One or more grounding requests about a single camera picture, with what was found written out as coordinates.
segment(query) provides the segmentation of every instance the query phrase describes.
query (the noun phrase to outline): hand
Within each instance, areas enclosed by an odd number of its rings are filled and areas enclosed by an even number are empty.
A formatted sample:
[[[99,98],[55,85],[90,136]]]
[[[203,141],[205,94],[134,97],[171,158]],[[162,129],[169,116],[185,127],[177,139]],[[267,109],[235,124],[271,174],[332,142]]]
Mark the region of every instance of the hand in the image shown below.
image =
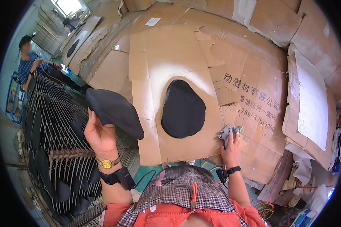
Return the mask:
[[[59,69],[59,70],[62,69],[62,65],[61,65],[61,64],[54,63],[54,66],[55,66],[57,69]]]
[[[33,62],[31,72],[34,72],[34,70],[36,70],[36,68],[39,66],[39,64],[40,64],[40,60],[36,60],[35,62]]]
[[[95,112],[88,108],[88,122],[85,137],[99,161],[108,159],[114,161],[118,157],[116,148],[115,126],[102,125]]]
[[[233,134],[229,133],[229,144],[226,150],[224,146],[221,146],[221,156],[226,165],[226,168],[233,168],[238,166],[237,159],[240,154],[240,136],[237,133],[235,136],[235,141],[233,139]]]

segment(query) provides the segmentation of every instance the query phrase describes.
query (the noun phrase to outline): printed phone number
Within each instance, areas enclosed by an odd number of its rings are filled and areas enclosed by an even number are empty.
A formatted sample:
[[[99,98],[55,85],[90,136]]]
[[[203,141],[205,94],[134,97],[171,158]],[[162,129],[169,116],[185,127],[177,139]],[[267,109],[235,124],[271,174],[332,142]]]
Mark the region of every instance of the printed phone number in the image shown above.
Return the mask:
[[[269,122],[267,122],[266,120],[264,120],[264,119],[258,117],[257,115],[253,115],[252,112],[247,111],[247,110],[244,109],[244,108],[242,109],[242,111],[241,111],[240,114],[243,114],[243,113],[244,113],[244,115],[247,116],[247,117],[250,117],[250,116],[254,117],[254,121],[256,121],[256,122],[258,122],[260,125],[264,126],[265,129],[269,129],[269,130],[271,130],[271,131],[274,131],[275,127],[274,127],[272,124],[270,124]],[[273,119],[274,116],[275,116],[275,115],[270,114],[269,118],[270,118],[270,119]]]

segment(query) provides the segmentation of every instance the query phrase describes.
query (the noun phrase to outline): black cap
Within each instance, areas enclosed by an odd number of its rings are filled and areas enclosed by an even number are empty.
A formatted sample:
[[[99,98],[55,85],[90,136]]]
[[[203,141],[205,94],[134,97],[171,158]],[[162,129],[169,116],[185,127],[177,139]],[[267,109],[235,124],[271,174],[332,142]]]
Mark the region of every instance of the black cap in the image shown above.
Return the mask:
[[[21,38],[20,42],[19,42],[19,49],[21,49],[21,47],[26,44],[27,42],[30,42],[31,39],[35,36],[35,34],[31,35],[31,36],[24,36],[23,38]]]

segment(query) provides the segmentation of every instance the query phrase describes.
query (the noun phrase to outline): window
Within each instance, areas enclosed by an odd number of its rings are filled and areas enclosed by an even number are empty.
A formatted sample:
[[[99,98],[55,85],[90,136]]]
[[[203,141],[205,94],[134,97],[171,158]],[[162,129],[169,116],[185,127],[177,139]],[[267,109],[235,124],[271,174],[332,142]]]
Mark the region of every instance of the window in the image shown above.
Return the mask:
[[[82,8],[78,0],[52,0],[54,4],[64,13],[64,16],[76,13]]]

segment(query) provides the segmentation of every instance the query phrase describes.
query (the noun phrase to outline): checkered shirt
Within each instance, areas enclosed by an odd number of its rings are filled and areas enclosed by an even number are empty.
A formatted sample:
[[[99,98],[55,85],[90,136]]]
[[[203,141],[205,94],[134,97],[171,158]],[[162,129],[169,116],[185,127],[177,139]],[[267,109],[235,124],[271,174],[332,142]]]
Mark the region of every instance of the checkered shirt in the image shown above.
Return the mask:
[[[116,226],[133,226],[141,211],[161,203],[191,208],[193,182],[198,185],[196,208],[236,213],[225,190],[222,186],[215,184],[213,175],[204,168],[191,165],[168,167],[161,179],[161,187],[155,186],[159,176],[157,174],[149,182],[138,203],[126,211]],[[241,216],[239,216],[239,221],[242,227],[249,226]]]

